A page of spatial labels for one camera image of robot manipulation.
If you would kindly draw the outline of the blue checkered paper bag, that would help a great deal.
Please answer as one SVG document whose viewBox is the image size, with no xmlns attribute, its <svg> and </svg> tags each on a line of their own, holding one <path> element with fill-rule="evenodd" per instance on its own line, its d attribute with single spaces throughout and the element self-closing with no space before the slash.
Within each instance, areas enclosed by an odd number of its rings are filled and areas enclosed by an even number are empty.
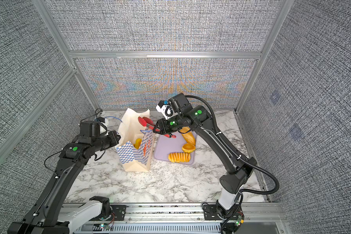
<svg viewBox="0 0 351 234">
<path fill-rule="evenodd" d="M 146 125 L 141 125 L 138 118 L 150 118 L 150 110 L 138 113 L 128 108 L 122 117 L 104 112 L 108 121 L 118 120 L 117 133 L 121 136 L 116 151 L 123 168 L 127 172 L 149 172 L 154 149 L 154 134 Z"/>
</svg>

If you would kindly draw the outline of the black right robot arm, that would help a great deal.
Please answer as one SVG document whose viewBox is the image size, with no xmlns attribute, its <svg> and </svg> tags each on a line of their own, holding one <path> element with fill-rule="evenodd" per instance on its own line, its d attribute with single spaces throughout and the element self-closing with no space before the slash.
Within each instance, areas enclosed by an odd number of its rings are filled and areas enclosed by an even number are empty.
<svg viewBox="0 0 351 234">
<path fill-rule="evenodd" d="M 241 198 L 240 189 L 253 172 L 252 167 L 245 162 L 255 164 L 256 161 L 248 159 L 225 137 L 206 100 L 180 93 L 168 100 L 161 100 L 156 110 L 164 117 L 156 122 L 154 133 L 172 137 L 173 133 L 188 127 L 218 156 L 227 172 L 219 179 L 222 191 L 216 202 L 216 212 L 222 219 L 231 217 L 236 212 L 238 199 Z"/>
</svg>

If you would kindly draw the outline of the round yellow tart bread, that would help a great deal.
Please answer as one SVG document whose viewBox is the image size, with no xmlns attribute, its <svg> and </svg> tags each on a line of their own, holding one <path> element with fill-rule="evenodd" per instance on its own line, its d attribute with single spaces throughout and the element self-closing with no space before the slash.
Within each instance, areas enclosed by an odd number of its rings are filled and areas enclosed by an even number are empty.
<svg viewBox="0 0 351 234">
<path fill-rule="evenodd" d="M 187 154 L 190 154 L 195 150 L 196 150 L 196 146 L 191 143 L 186 143 L 182 146 L 182 151 Z"/>
</svg>

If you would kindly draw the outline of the yellow oval bun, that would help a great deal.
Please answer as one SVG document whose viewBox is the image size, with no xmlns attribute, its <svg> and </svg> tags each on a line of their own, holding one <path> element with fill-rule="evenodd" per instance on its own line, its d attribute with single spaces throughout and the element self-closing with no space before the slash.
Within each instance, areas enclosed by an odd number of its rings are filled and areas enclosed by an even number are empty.
<svg viewBox="0 0 351 234">
<path fill-rule="evenodd" d="M 134 147 L 135 147 L 136 149 L 139 149 L 141 143 L 142 143 L 142 139 L 141 139 L 141 138 L 137 138 L 136 141 L 135 141 Z"/>
</svg>

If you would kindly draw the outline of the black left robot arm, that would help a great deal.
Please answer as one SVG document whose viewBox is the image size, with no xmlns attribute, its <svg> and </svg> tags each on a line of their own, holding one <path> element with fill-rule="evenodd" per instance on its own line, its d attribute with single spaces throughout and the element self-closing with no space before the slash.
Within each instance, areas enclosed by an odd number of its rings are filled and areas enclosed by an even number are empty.
<svg viewBox="0 0 351 234">
<path fill-rule="evenodd" d="M 60 216 L 60 210 L 79 173 L 97 152 L 118 145 L 121 136 L 109 131 L 104 118 L 80 123 L 80 133 L 57 154 L 59 160 L 52 177 L 30 211 L 20 222 L 12 222 L 9 234 L 71 234 L 85 222 L 97 217 L 108 218 L 111 207 L 108 198 L 93 197 L 77 214 Z"/>
</svg>

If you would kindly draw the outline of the red silicone steel tongs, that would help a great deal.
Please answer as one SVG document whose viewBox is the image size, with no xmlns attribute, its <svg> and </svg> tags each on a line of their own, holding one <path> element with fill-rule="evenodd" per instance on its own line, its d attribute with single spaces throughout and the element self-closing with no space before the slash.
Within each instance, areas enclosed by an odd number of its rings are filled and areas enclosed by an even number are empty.
<svg viewBox="0 0 351 234">
<path fill-rule="evenodd" d="M 153 132 L 153 128 L 155 126 L 155 123 L 150 118 L 138 117 L 137 119 L 142 126 L 148 127 Z M 165 118 L 162 118 L 162 119 L 158 120 L 157 123 L 159 123 L 159 125 L 161 127 L 161 133 L 156 133 L 156 132 L 153 132 L 153 133 L 165 136 L 167 138 L 176 138 L 176 135 L 174 135 L 172 133 L 168 133 L 168 134 L 165 133 L 165 126 L 167 124 L 169 124 L 168 120 L 166 120 Z"/>
</svg>

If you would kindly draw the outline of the long baguette loaf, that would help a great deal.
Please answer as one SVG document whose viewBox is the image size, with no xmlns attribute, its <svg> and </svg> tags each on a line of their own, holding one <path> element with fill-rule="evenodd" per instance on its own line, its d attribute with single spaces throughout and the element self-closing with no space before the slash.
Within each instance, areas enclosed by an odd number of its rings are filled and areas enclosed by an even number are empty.
<svg viewBox="0 0 351 234">
<path fill-rule="evenodd" d="M 180 133 L 182 134 L 183 138 L 187 143 L 192 144 L 194 146 L 196 145 L 196 139 L 189 127 L 183 127 L 180 130 Z"/>
</svg>

